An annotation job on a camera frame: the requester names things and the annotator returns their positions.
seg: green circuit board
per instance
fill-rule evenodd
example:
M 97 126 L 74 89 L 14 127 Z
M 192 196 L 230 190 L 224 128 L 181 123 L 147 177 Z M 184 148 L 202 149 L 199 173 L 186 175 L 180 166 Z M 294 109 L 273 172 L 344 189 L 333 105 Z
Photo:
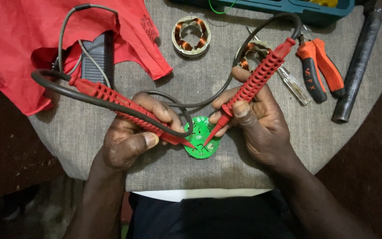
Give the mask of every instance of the green circuit board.
M 212 132 L 212 129 L 215 128 L 214 124 L 209 123 L 208 117 L 198 116 L 192 119 L 193 122 L 193 132 L 186 139 L 194 145 L 195 148 L 190 148 L 184 145 L 185 150 L 188 154 L 196 159 L 205 159 L 212 156 L 219 147 L 220 137 L 213 137 L 210 142 L 203 146 L 207 137 Z M 184 126 L 187 131 L 189 128 L 188 123 Z

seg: probe cable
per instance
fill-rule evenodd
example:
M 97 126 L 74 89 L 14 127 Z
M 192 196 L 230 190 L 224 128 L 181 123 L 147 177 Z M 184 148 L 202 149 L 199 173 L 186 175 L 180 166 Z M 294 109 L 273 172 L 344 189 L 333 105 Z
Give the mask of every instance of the probe cable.
M 55 70 L 49 70 L 49 69 L 37 69 L 37 70 L 32 72 L 32 74 L 31 74 L 32 79 L 34 79 L 38 84 L 44 86 L 45 88 L 53 90 L 53 91 L 55 91 L 58 94 L 61 94 L 61 95 L 67 96 L 69 98 L 72 98 L 72 99 L 75 99 L 75 100 L 79 100 L 79 101 L 82 101 L 82 102 L 85 102 L 85 103 L 89 103 L 89 104 L 92 104 L 92 105 L 95 105 L 95 106 L 100 106 L 100 107 L 103 107 L 103 108 L 107 108 L 107 109 L 112 110 L 112 111 L 122 112 L 122 113 L 128 114 L 128 115 L 130 115 L 132 117 L 139 118 L 139 119 L 144 120 L 144 121 L 152 124 L 153 126 L 159 128 L 159 129 L 161 129 L 161 130 L 165 131 L 166 133 L 169 133 L 169 134 L 171 134 L 173 136 L 176 136 L 176 137 L 187 137 L 187 136 L 191 135 L 191 133 L 193 131 L 193 129 L 191 127 L 189 127 L 189 129 L 188 129 L 188 131 L 186 133 L 176 132 L 173 129 L 168 128 L 164 124 L 162 124 L 160 122 L 157 122 L 155 119 L 153 119 L 151 117 L 148 117 L 148 116 L 146 116 L 145 114 L 143 114 L 141 112 L 135 111 L 135 110 L 130 109 L 130 108 L 126 107 L 126 106 L 122 106 L 122 105 L 119 105 L 119 104 L 116 104 L 116 103 L 113 103 L 113 102 L 109 102 L 109 101 L 106 101 L 106 100 L 98 99 L 97 97 L 89 96 L 89 95 L 86 95 L 86 94 L 83 94 L 83 93 L 71 90 L 71 89 L 69 89 L 67 87 L 64 87 L 64 86 L 61 86 L 59 84 L 56 84 L 56 83 L 54 83 L 51 80 L 46 78 L 46 77 L 53 77 L 53 78 L 62 79 L 62 80 L 65 80 L 65 81 L 69 81 L 71 79 L 71 76 L 69 76 L 68 74 L 63 73 L 63 68 L 62 68 L 62 59 L 61 59 L 62 48 L 61 48 L 61 46 L 62 46 L 62 38 L 63 38 L 63 34 L 64 34 L 64 29 L 65 29 L 65 26 L 67 24 L 68 18 L 75 11 L 80 11 L 80 10 L 88 9 L 88 8 L 91 8 L 91 7 L 102 8 L 102 9 L 106 9 L 106 10 L 109 10 L 111 12 L 114 12 L 114 14 L 116 15 L 116 21 L 118 21 L 117 11 L 115 11 L 113 9 L 106 8 L 106 7 L 100 6 L 100 5 L 95 5 L 95 4 L 82 4 L 82 5 L 75 6 L 67 14 L 66 19 L 64 20 L 63 26 L 61 28 L 61 33 L 60 33 L 60 38 L 59 38 L 59 57 L 58 57 L 60 72 L 59 71 L 55 71 Z M 277 14 L 277 15 L 275 15 L 275 16 L 267 19 L 267 20 L 265 20 L 263 22 L 263 24 L 261 24 L 259 27 L 257 27 L 247 37 L 247 39 L 244 41 L 243 45 L 241 46 L 240 50 L 238 51 L 238 54 L 236 55 L 235 59 L 233 60 L 232 67 L 237 66 L 240 63 L 241 55 L 243 54 L 244 50 L 246 49 L 247 44 L 252 40 L 252 38 L 260 30 L 262 30 L 269 23 L 271 23 L 271 22 L 273 22 L 275 20 L 284 19 L 284 18 L 290 19 L 294 23 L 294 32 L 291 35 L 291 38 L 293 40 L 296 40 L 299 37 L 299 35 L 300 35 L 300 29 L 301 29 L 301 26 L 302 26 L 300 18 L 296 14 L 294 14 L 294 13 L 280 13 L 280 14 Z M 232 78 L 233 78 L 233 76 L 230 73 L 228 79 L 225 82 L 225 84 L 220 88 L 220 90 L 215 95 L 213 95 L 212 97 L 210 97 L 209 99 L 207 99 L 207 100 L 205 100 L 203 102 L 193 103 L 193 104 L 182 104 L 176 98 L 174 98 L 173 96 L 168 95 L 168 94 L 163 93 L 163 92 L 160 92 L 160 91 L 146 90 L 146 91 L 141 91 L 141 92 L 142 93 L 147 93 L 147 94 L 150 94 L 150 95 L 159 95 L 159 96 L 162 96 L 162 97 L 168 99 L 171 102 L 167 103 L 167 104 L 169 106 L 171 106 L 171 107 L 179 108 L 179 110 L 182 111 L 182 113 L 183 113 L 186 121 L 188 122 L 188 124 L 192 125 L 193 124 L 192 123 L 192 118 L 191 118 L 191 116 L 190 116 L 190 114 L 189 114 L 189 112 L 187 111 L 186 108 L 196 108 L 196 107 L 205 106 L 205 105 L 211 103 L 223 91 L 225 91 L 228 88 L 228 85 L 231 83 Z

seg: pliers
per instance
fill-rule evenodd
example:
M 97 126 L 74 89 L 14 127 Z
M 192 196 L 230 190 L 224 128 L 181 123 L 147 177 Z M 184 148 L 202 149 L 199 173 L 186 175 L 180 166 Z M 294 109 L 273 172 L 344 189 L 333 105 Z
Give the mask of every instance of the pliers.
M 297 55 L 303 60 L 304 84 L 313 100 L 322 103 L 327 100 L 325 88 L 319 77 L 318 68 L 321 70 L 335 98 L 342 97 L 344 89 L 343 78 L 337 67 L 325 52 L 325 42 L 319 38 L 314 39 L 311 29 L 303 25 L 299 38 L 300 46 Z

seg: yellow object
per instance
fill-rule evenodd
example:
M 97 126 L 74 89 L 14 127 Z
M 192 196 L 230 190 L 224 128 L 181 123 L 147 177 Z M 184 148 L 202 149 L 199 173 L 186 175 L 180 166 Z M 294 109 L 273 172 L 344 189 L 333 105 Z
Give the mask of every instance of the yellow object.
M 309 2 L 330 8 L 335 8 L 338 4 L 338 0 L 310 0 Z

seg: black pants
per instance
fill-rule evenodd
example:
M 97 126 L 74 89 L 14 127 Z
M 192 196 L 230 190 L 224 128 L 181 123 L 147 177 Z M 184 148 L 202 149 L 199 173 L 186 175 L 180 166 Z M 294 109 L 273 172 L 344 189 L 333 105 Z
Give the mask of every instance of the black pants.
M 169 202 L 131 193 L 127 239 L 294 239 L 281 217 L 288 210 L 279 190 L 254 197 Z

